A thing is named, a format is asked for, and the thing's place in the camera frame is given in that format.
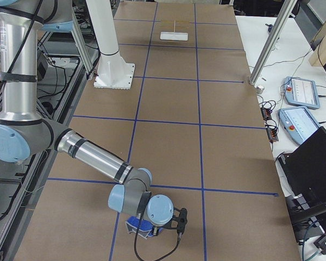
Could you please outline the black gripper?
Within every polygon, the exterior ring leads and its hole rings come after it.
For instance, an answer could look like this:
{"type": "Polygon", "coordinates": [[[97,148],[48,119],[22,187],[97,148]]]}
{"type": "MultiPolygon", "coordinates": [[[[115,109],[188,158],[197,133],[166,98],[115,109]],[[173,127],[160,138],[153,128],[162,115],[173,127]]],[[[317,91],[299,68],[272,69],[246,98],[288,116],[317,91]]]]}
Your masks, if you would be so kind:
{"type": "Polygon", "coordinates": [[[153,225],[151,233],[152,233],[152,235],[159,235],[159,233],[161,233],[163,230],[164,230],[164,227],[153,225]]]}

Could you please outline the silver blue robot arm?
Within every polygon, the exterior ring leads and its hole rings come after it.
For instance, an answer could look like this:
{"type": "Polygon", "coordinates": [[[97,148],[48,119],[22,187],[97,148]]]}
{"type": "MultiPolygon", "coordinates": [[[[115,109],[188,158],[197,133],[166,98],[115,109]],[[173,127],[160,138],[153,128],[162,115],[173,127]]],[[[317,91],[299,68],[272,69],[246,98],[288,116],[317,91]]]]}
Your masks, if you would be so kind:
{"type": "Polygon", "coordinates": [[[0,1],[2,110],[0,160],[17,162],[53,148],[115,180],[111,209],[148,221],[153,234],[171,229],[174,206],[165,195],[152,195],[151,173],[136,169],[74,130],[36,110],[37,31],[70,32],[71,1],[0,1]]]}

